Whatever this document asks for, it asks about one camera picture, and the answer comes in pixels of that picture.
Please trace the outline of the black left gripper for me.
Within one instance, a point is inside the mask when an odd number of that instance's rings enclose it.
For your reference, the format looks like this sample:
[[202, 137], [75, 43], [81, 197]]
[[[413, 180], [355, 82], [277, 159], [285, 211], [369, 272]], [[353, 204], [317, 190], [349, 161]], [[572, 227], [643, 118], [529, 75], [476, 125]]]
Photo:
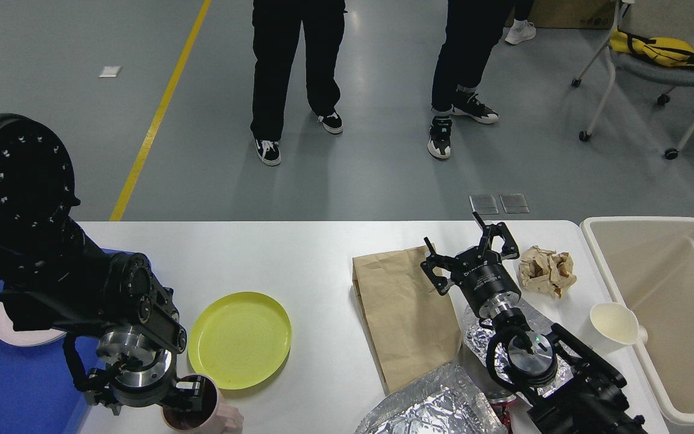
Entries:
[[[104, 382], [85, 392], [89, 406], [101, 404], [119, 415], [121, 407], [167, 406], [175, 398], [176, 406], [202, 406], [209, 377], [176, 378], [176, 357], [160, 348], [132, 326], [107, 330], [96, 349], [105, 362], [105, 371], [92, 369], [91, 379]], [[163, 421], [172, 430], [215, 430], [214, 411], [177, 411], [163, 407]]]

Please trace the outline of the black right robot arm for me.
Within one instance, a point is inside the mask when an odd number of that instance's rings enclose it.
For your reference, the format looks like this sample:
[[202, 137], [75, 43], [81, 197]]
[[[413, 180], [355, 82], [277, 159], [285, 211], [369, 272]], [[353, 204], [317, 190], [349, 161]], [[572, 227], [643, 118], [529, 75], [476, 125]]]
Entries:
[[484, 365], [490, 378], [524, 398], [542, 433], [644, 433], [645, 418], [629, 417], [625, 377], [587, 344], [557, 323], [540, 332], [528, 323], [521, 290], [503, 265], [519, 250], [503, 222], [486, 223], [477, 245], [455, 256], [436, 252], [429, 239], [420, 264], [435, 290], [462, 291], [487, 339]]

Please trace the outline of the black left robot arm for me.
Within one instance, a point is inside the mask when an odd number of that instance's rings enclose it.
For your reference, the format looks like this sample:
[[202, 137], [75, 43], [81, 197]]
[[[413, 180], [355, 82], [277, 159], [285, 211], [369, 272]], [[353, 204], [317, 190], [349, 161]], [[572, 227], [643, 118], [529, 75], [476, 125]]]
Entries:
[[70, 217], [80, 205], [68, 151], [26, 116], [0, 113], [0, 302], [17, 332], [65, 332], [74, 387], [91, 406], [161, 406], [209, 417], [217, 390], [177, 376], [187, 332], [173, 289], [143, 253], [106, 253]]

